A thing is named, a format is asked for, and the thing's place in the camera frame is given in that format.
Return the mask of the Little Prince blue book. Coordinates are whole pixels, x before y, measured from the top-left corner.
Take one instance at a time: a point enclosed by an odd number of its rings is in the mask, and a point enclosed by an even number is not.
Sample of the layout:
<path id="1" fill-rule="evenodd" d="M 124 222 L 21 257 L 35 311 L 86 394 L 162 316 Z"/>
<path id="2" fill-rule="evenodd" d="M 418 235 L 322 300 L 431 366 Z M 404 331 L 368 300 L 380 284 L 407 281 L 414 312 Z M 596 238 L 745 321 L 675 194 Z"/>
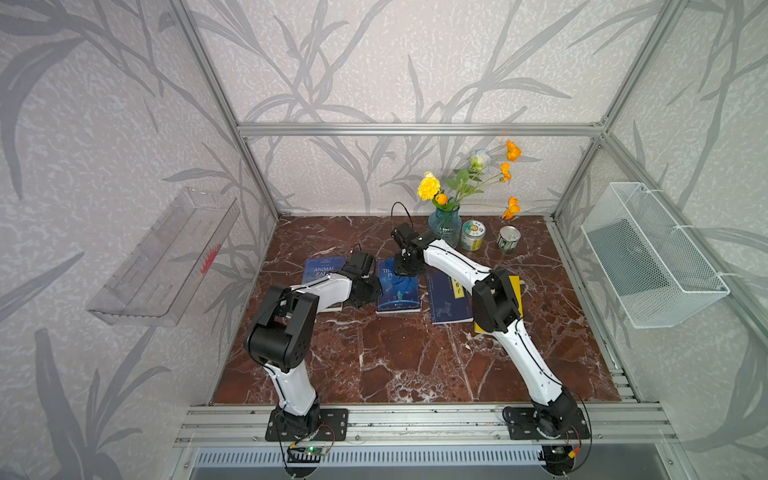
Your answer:
<path id="1" fill-rule="evenodd" d="M 418 278 L 397 275 L 393 257 L 377 260 L 376 276 L 382 287 L 382 295 L 377 300 L 377 314 L 414 313 L 421 310 Z"/>

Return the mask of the Animal Farm book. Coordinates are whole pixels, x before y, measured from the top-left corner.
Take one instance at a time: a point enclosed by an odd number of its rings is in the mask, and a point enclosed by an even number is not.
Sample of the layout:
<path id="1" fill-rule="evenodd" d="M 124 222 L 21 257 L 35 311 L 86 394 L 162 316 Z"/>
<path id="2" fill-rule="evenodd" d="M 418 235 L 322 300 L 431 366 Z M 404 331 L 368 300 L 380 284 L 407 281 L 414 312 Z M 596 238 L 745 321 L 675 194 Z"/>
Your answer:
<path id="1" fill-rule="evenodd" d="M 305 262 L 302 287 L 299 292 L 309 291 L 320 297 L 318 312 L 340 311 L 342 303 L 351 293 L 351 281 L 340 276 L 328 279 L 328 275 L 340 271 L 346 263 L 344 256 L 308 259 Z"/>

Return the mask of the dark navy Chinese book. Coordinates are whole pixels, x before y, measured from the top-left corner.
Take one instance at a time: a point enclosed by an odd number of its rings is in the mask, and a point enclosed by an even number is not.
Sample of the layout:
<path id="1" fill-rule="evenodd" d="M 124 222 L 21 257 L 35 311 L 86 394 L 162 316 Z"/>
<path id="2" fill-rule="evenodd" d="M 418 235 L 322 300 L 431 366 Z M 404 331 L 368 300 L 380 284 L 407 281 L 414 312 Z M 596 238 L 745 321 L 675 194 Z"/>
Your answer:
<path id="1" fill-rule="evenodd" d="M 428 273 L 427 283 L 433 324 L 447 325 L 473 320 L 469 294 L 460 283 L 439 270 Z"/>

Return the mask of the yellow book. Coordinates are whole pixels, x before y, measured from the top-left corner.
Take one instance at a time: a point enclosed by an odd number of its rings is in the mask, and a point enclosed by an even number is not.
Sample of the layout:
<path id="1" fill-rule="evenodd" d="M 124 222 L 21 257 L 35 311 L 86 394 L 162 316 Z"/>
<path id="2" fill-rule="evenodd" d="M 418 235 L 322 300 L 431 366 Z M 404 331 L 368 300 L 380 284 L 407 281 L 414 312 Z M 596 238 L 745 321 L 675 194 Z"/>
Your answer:
<path id="1" fill-rule="evenodd" d="M 502 270 L 492 272 L 474 284 L 471 305 L 476 332 L 506 332 L 523 318 L 519 277 Z"/>

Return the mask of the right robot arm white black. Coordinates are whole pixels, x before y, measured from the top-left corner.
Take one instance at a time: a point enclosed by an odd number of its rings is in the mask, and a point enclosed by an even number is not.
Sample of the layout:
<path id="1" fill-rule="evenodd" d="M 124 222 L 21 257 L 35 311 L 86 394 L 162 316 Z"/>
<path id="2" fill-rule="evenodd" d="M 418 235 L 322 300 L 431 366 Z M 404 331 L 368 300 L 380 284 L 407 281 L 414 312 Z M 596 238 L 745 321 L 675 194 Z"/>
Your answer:
<path id="1" fill-rule="evenodd" d="M 578 421 L 579 406 L 531 340 L 511 274 L 503 268 L 481 265 L 446 241 L 430 233 L 418 233 L 407 223 L 394 228 L 391 236 L 400 248 L 394 257 L 396 274 L 413 277 L 430 266 L 471 293 L 474 322 L 502 345 L 526 384 L 538 433 L 549 439 L 566 433 Z"/>

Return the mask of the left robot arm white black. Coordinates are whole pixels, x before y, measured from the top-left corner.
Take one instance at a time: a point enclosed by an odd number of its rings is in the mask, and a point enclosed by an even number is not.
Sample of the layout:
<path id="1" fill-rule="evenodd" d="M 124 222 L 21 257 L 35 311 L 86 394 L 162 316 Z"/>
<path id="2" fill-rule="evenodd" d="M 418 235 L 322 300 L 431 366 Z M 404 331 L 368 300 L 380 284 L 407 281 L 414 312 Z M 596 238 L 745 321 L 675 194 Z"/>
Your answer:
<path id="1" fill-rule="evenodd" d="M 349 302 L 359 308 L 382 295 L 371 273 L 374 257 L 351 252 L 342 268 L 309 283 L 275 284 L 265 294 L 244 341 L 244 350 L 268 374 L 278 393 L 277 412 L 287 422 L 313 431 L 319 423 L 318 395 L 306 368 L 317 314 Z"/>

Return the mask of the glass vase teal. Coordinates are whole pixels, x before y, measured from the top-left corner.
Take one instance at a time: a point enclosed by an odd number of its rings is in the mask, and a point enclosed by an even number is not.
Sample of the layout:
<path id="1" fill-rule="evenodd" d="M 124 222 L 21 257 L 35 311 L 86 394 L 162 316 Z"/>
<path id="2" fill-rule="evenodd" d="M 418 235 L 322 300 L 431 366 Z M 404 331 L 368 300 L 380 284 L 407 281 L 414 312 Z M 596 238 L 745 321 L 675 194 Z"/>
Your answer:
<path id="1" fill-rule="evenodd" d="M 428 218 L 428 229 L 431 234 L 444 240 L 451 247 L 458 246 L 462 225 L 458 207 L 449 210 L 436 208 Z"/>

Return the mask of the green white tin can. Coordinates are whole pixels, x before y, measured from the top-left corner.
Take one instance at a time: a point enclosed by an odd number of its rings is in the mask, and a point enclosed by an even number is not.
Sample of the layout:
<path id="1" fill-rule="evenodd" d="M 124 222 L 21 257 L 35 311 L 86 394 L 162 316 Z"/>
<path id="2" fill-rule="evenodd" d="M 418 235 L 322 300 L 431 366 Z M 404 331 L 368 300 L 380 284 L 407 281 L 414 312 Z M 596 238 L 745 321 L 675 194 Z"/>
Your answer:
<path id="1" fill-rule="evenodd" d="M 460 245 L 466 251 L 477 251 L 482 246 L 486 235 L 485 225 L 478 220 L 467 220 L 461 231 Z"/>

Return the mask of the open silver tin can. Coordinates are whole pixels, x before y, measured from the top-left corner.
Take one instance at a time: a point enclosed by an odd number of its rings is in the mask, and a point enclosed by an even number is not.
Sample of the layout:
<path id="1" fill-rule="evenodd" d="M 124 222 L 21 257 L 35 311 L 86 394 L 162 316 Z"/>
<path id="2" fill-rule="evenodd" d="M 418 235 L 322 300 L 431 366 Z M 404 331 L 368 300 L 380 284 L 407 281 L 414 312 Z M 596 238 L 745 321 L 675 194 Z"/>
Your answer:
<path id="1" fill-rule="evenodd" d="M 515 250 L 521 240 L 521 232 L 514 226 L 505 225 L 500 228 L 497 238 L 497 247 L 504 252 Z"/>

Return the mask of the yellow orange flower bouquet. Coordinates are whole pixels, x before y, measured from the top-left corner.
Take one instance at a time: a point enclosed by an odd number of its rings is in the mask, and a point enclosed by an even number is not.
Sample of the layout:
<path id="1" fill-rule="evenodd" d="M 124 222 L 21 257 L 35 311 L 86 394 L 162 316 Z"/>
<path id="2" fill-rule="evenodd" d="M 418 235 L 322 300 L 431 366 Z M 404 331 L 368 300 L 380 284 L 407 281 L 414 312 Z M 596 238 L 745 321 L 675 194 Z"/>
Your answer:
<path id="1" fill-rule="evenodd" d="M 505 156 L 494 160 L 485 150 L 475 150 L 460 168 L 443 179 L 434 173 L 424 173 L 417 189 L 417 198 L 431 203 L 437 211 L 458 211 L 466 200 L 484 194 L 496 184 L 512 179 L 511 167 L 522 156 L 522 150 L 512 141 L 505 143 Z"/>

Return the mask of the left circuit board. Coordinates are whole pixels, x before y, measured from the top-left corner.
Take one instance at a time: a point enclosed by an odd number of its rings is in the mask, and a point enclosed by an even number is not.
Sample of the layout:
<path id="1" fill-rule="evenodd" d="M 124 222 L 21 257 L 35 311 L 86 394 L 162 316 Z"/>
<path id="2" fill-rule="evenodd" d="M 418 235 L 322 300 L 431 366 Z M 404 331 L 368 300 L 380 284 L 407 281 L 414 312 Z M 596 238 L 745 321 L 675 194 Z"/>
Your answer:
<path id="1" fill-rule="evenodd" d="M 320 463 L 331 452 L 334 444 L 299 444 L 293 443 L 286 452 L 286 462 L 291 464 L 313 464 Z"/>

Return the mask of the circuit board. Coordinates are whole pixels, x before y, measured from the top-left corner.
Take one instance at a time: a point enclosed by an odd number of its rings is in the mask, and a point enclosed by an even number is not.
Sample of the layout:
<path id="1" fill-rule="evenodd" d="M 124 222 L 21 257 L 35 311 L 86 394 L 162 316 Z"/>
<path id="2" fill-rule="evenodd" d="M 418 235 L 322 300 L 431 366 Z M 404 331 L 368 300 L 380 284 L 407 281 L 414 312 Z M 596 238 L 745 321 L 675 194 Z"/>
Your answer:
<path id="1" fill-rule="evenodd" d="M 320 463 L 331 452 L 334 444 L 299 444 L 293 443 L 286 452 L 286 462 L 291 464 L 313 464 Z"/>
<path id="2" fill-rule="evenodd" d="M 546 470 L 571 471 L 575 465 L 574 449 L 565 445 L 543 446 L 539 459 L 544 462 Z"/>

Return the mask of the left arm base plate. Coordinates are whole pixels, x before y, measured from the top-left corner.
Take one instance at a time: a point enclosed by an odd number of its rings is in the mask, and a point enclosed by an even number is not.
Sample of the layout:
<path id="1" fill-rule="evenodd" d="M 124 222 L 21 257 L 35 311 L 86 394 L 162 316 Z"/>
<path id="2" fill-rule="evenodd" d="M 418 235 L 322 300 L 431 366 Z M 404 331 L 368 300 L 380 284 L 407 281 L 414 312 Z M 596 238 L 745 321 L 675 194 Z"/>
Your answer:
<path id="1" fill-rule="evenodd" d="M 269 417 L 265 440 L 343 441 L 346 439 L 349 410 L 312 407 L 307 415 L 297 416 L 275 408 Z"/>

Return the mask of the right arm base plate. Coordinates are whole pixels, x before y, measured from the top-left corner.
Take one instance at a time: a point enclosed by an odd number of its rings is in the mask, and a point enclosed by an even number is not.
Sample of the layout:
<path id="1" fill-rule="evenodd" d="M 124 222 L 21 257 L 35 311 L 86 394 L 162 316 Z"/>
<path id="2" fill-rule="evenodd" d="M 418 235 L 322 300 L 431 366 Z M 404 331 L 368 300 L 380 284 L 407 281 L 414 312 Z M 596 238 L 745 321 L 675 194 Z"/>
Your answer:
<path id="1" fill-rule="evenodd" d="M 502 419 L 511 440 L 590 440 L 591 428 L 584 410 L 568 415 L 540 412 L 534 407 L 506 406 Z"/>

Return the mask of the aluminium front rail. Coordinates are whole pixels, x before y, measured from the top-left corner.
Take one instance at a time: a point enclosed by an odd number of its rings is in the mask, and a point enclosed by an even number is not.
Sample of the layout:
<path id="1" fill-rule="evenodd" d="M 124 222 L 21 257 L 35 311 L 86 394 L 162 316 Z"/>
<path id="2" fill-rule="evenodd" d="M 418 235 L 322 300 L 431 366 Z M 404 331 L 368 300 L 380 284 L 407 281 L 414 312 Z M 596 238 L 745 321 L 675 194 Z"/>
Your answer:
<path id="1" fill-rule="evenodd" d="M 336 446 L 545 444 L 543 437 L 512 439 L 500 404 L 352 404 L 335 432 Z M 173 446 L 268 446 L 265 440 L 273 408 L 266 405 L 191 407 Z M 571 433 L 558 443 L 676 443 L 678 436 L 658 403 L 589 403 L 585 420 L 591 437 Z"/>

